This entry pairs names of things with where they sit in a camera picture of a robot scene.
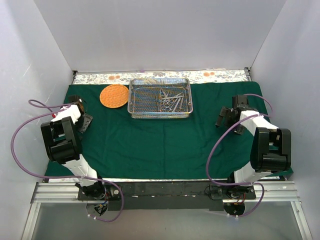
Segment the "round woven bamboo tray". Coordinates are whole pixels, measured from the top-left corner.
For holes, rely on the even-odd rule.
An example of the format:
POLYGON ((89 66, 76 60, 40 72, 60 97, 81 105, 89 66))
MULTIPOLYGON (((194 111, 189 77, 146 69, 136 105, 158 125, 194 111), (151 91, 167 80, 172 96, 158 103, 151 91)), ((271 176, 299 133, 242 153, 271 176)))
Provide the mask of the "round woven bamboo tray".
POLYGON ((99 95, 101 104, 111 109, 124 106, 128 102, 128 98, 129 89, 121 84, 111 84, 105 87, 99 95))

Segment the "green surgical cloth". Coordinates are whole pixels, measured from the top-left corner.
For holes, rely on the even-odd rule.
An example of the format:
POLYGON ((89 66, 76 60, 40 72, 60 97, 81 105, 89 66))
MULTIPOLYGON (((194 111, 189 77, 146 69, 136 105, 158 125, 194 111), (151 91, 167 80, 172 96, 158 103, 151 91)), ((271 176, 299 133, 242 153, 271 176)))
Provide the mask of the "green surgical cloth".
POLYGON ((253 94, 249 104, 267 111, 256 82, 193 84, 193 112, 181 119, 134 119, 126 106, 106 108, 99 99, 103 88, 75 84, 66 92, 87 102, 93 120, 82 137, 83 156, 103 178, 227 178, 249 162, 253 136, 216 127, 220 109, 231 107, 235 95, 253 94))

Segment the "metal mesh instrument tray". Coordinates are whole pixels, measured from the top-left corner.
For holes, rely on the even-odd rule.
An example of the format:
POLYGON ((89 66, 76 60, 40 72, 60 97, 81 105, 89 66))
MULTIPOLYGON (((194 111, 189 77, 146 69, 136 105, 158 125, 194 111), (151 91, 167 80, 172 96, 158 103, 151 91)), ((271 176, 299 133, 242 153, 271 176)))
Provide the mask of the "metal mesh instrument tray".
POLYGON ((135 78, 129 82, 127 111, 134 119, 184 119, 193 112, 190 81, 187 78, 135 78), (160 112, 157 107, 160 88, 184 93, 182 112, 160 112))

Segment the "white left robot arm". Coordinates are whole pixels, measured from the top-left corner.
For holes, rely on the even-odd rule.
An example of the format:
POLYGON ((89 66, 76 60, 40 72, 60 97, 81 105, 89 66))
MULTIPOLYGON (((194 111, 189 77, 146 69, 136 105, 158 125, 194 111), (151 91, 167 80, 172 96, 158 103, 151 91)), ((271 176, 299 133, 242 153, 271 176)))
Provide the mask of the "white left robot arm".
POLYGON ((45 150, 50 161, 69 169, 77 176, 76 186, 87 197, 101 200, 106 197, 106 187, 100 176, 83 156, 80 133, 88 128, 92 116, 87 115, 84 100, 78 95, 68 97, 70 106, 63 106, 53 119, 40 126, 45 150))

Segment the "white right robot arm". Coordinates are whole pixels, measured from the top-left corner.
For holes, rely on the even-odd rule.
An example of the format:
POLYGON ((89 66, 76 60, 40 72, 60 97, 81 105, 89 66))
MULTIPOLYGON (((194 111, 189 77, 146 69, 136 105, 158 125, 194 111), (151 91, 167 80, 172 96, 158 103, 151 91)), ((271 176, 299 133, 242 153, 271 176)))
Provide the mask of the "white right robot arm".
POLYGON ((271 124, 257 109, 250 107, 248 96, 234 95, 232 107, 223 106, 215 126, 224 124, 232 132, 242 135, 248 131, 253 136, 249 162, 230 174, 226 194, 237 199, 253 191, 253 183, 273 173, 291 168, 291 131, 271 124))

